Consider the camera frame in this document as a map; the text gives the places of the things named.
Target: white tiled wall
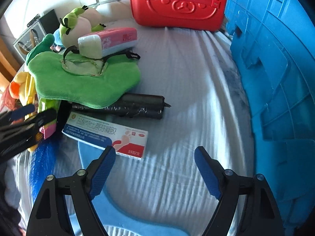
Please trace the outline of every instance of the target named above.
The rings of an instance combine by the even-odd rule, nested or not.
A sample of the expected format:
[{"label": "white tiled wall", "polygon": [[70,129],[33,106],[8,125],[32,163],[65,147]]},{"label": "white tiled wall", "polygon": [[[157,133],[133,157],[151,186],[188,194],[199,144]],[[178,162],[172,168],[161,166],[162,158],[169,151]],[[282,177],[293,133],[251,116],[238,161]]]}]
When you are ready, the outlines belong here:
[{"label": "white tiled wall", "polygon": [[[55,9],[57,17],[63,18],[72,9],[79,7],[79,0],[13,0],[0,20],[0,35],[15,54],[12,43],[27,28],[26,24],[38,13]],[[103,23],[122,18],[131,18],[130,0],[102,4],[97,10],[103,15]]]}]

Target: pink tissue package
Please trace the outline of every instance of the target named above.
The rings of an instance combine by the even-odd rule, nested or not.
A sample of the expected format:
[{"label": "pink tissue package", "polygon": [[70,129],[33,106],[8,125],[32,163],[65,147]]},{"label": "pink tissue package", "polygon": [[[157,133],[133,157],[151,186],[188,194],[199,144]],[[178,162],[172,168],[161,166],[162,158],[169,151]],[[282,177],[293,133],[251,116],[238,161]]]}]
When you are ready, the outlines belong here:
[{"label": "pink tissue package", "polygon": [[137,43],[135,28],[113,28],[84,35],[78,39],[82,56],[101,59],[110,54],[134,47]]}]

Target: white fabric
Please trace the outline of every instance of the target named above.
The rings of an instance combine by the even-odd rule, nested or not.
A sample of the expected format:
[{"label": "white fabric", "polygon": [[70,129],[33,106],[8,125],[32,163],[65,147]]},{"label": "white fabric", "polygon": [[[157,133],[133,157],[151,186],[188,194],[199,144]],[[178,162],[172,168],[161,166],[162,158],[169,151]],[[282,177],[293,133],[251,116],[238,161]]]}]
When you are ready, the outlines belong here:
[{"label": "white fabric", "polygon": [[[191,236],[202,235],[217,200],[208,193],[195,165],[194,149],[204,146],[224,168],[239,175],[253,173],[249,109],[230,42],[220,32],[146,28],[133,19],[107,24],[113,27],[138,30],[133,51],[141,56],[142,76],[132,92],[163,95],[172,107],[165,109],[162,120],[114,118],[115,123],[147,130],[149,137],[143,161],[117,156],[108,191],[116,204],[138,218],[183,228]],[[65,139],[72,149],[65,146],[63,151],[74,158],[58,159],[57,176],[80,168],[72,141]],[[30,206],[22,209],[29,211]],[[133,235],[106,229],[109,235]],[[235,231],[234,223],[230,234]]]}]

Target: blue plastic panel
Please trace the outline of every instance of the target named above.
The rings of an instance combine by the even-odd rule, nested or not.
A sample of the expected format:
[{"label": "blue plastic panel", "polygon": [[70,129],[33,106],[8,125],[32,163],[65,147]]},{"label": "blue plastic panel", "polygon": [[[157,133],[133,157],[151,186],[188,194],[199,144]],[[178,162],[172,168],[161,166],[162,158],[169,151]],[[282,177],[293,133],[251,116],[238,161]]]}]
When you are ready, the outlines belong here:
[{"label": "blue plastic panel", "polygon": [[315,27],[298,0],[228,0],[225,15],[250,105],[256,173],[292,235],[315,200]]}]

